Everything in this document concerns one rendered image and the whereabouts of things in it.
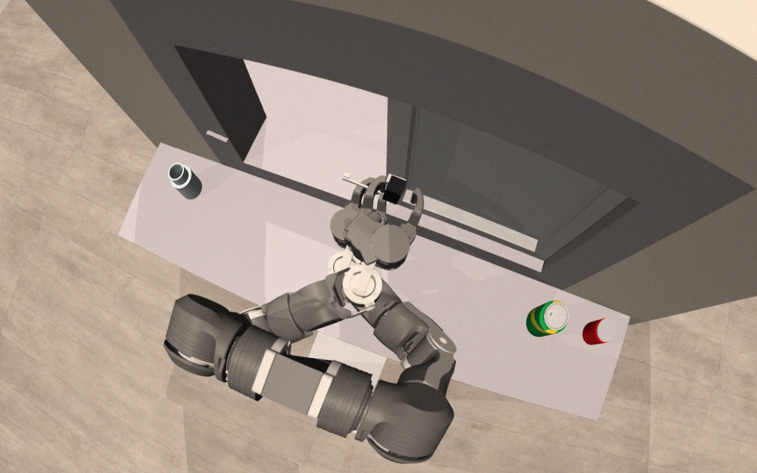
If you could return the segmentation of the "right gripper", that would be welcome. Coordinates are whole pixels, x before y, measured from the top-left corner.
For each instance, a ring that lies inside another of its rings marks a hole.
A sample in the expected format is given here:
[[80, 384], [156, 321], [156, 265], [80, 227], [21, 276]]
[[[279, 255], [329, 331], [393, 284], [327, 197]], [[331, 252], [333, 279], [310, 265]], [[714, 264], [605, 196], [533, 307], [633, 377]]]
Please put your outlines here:
[[[374, 180], [375, 179], [373, 179], [373, 177], [370, 177], [369, 179], [361, 181], [361, 184], [369, 186]], [[366, 190], [367, 189], [361, 188], [360, 186], [356, 186], [354, 193], [352, 194], [350, 204], [345, 207], [349, 209], [339, 210], [339, 212], [336, 212], [331, 219], [330, 227], [331, 232], [333, 233], [334, 241], [341, 248], [346, 249], [343, 258], [340, 258], [336, 261], [336, 263], [334, 263], [334, 271], [339, 271], [354, 264], [354, 262], [352, 261], [354, 254], [351, 251], [351, 246], [348, 246], [344, 240], [344, 229], [348, 226], [350, 221], [357, 216], [357, 213], [360, 212], [361, 197], [363, 197]], [[381, 194], [378, 198], [376, 213], [379, 214], [382, 218], [381, 223], [386, 225], [386, 200], [382, 200]]]

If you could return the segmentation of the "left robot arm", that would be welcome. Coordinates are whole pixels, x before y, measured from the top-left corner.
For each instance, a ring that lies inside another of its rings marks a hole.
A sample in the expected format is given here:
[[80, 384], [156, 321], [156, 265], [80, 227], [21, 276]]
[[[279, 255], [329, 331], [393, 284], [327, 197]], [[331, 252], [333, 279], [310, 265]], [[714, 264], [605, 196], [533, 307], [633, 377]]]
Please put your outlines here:
[[[323, 281], [313, 282], [295, 293], [281, 294], [269, 303], [241, 313], [229, 313], [213, 300], [186, 294], [172, 308], [164, 340], [166, 353], [187, 372], [215, 375], [221, 382], [227, 382], [229, 388], [260, 401], [277, 353], [291, 355], [291, 344], [312, 336], [313, 330], [378, 307], [375, 302], [380, 297], [382, 281], [375, 270], [371, 275], [375, 281], [371, 294], [359, 297], [350, 288], [352, 277], [361, 273], [361, 269], [361, 263], [354, 263], [330, 273]], [[351, 314], [344, 308], [342, 287], [351, 304], [366, 309]]]

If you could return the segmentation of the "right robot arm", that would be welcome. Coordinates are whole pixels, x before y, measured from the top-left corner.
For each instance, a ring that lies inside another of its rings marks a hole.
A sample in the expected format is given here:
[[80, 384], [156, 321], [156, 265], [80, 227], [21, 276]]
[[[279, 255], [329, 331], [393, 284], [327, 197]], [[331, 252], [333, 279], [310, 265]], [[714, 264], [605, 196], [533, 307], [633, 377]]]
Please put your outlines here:
[[397, 384], [379, 380], [373, 392], [373, 374], [333, 360], [308, 416], [318, 419], [316, 427], [343, 438], [353, 430], [355, 440], [367, 438], [386, 460], [423, 463], [432, 458], [453, 422], [446, 392], [457, 348], [435, 321], [411, 302], [402, 302], [381, 281], [378, 307], [361, 316], [375, 329], [376, 338], [399, 357], [403, 372]]

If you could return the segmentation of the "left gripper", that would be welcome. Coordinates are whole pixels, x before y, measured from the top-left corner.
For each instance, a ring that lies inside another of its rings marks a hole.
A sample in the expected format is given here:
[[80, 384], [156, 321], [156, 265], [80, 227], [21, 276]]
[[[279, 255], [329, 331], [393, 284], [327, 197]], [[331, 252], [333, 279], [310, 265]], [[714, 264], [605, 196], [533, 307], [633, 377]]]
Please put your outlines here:
[[345, 243], [351, 246], [357, 259], [365, 261], [361, 273], [354, 275], [350, 282], [352, 292], [359, 297], [366, 297], [375, 289], [375, 281], [371, 279], [375, 266], [383, 270], [402, 266], [417, 236], [417, 225], [423, 214], [423, 191], [417, 187], [411, 197], [415, 209], [407, 224], [402, 223], [401, 227], [382, 224], [380, 215], [373, 212], [373, 201], [376, 192], [385, 192], [385, 189], [386, 176], [380, 175], [367, 187], [361, 211], [344, 229]]

